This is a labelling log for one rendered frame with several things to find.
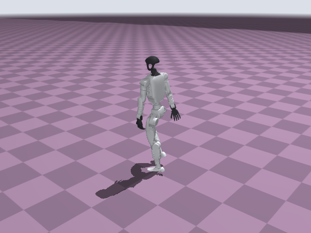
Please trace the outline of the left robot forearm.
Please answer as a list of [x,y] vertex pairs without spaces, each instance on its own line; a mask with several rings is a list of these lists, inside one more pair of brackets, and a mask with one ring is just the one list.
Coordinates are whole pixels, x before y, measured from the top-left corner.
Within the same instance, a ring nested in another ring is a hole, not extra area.
[[137,118],[140,119],[140,116],[143,115],[144,104],[142,103],[142,98],[138,98],[138,110],[137,110]]

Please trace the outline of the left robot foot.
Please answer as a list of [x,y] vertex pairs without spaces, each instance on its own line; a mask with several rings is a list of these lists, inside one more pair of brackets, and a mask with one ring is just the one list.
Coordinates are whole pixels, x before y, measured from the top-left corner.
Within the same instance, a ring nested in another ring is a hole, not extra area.
[[157,169],[156,166],[147,168],[147,170],[149,170],[149,171],[159,171],[159,172],[164,172],[165,171],[164,167],[160,167],[160,169]]

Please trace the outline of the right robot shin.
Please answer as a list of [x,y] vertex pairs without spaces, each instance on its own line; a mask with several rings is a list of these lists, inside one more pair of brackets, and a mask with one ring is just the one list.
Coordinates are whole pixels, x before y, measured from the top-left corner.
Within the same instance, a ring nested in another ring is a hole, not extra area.
[[[158,137],[157,131],[155,132],[155,140],[158,140],[158,141],[159,141],[159,137]],[[160,147],[160,149],[161,149],[161,147]],[[162,152],[162,150],[161,150],[161,152]]]

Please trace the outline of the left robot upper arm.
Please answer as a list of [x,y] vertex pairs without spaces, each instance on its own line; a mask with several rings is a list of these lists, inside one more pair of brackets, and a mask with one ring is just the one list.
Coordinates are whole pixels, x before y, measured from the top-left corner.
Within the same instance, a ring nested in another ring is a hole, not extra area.
[[150,78],[144,78],[140,81],[140,94],[142,98],[142,103],[146,101],[147,87],[150,84]]

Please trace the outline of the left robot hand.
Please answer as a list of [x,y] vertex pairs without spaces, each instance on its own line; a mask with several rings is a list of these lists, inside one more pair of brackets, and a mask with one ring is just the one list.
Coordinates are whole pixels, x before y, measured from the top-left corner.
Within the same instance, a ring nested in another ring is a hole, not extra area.
[[137,122],[136,124],[138,125],[138,128],[145,130],[145,128],[143,128],[143,124],[142,124],[142,116],[140,116],[140,119],[137,118]]

